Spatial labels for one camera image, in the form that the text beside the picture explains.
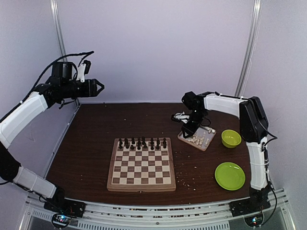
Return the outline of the metal tray with wood rim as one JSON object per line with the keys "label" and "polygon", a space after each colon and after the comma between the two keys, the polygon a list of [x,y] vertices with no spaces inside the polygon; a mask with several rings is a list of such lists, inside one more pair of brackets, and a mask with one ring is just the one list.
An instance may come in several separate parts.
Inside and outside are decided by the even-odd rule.
{"label": "metal tray with wood rim", "polygon": [[215,129],[207,126],[200,126],[191,137],[184,138],[183,133],[180,132],[177,138],[201,151],[206,151],[215,134]]}

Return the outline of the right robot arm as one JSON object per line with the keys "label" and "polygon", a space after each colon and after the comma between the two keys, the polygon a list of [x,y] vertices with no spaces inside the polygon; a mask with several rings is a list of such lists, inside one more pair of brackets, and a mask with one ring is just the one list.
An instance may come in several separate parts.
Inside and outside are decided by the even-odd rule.
{"label": "right robot arm", "polygon": [[267,151],[270,143],[269,122],[260,98],[234,97],[217,92],[187,92],[181,100],[191,112],[176,113],[172,119],[183,123],[181,130],[186,138],[194,135],[209,111],[234,115],[239,119],[240,136],[246,142],[251,169],[250,198],[246,200],[246,208],[252,212],[257,211],[267,202],[268,193],[272,189]]}

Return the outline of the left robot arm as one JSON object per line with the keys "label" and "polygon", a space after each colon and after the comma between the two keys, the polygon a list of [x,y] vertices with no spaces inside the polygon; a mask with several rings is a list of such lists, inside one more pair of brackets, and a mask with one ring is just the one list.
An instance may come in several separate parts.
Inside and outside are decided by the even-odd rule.
{"label": "left robot arm", "polygon": [[56,211],[66,212],[69,202],[62,197],[61,189],[23,167],[10,154],[9,147],[28,124],[55,103],[61,104],[69,98],[96,97],[104,88],[104,84],[96,79],[70,80],[63,85],[43,83],[35,87],[24,102],[19,103],[7,117],[0,120],[1,179],[50,199],[50,204]]}

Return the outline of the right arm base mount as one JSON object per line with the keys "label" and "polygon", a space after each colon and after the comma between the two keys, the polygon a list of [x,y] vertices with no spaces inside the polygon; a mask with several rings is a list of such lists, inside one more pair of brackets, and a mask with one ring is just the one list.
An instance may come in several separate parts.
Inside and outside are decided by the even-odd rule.
{"label": "right arm base mount", "polygon": [[249,198],[229,203],[229,207],[233,217],[247,215],[258,212],[271,207],[268,200],[268,193],[270,189],[265,187],[262,190],[249,189]]}

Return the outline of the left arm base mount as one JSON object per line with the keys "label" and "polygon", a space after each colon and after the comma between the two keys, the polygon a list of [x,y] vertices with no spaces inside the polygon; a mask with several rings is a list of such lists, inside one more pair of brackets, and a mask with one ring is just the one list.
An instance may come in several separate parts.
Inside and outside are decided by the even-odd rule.
{"label": "left arm base mount", "polygon": [[86,204],[84,202],[64,199],[63,202],[56,202],[55,200],[44,198],[44,209],[56,213],[65,214],[73,218],[82,218]]}

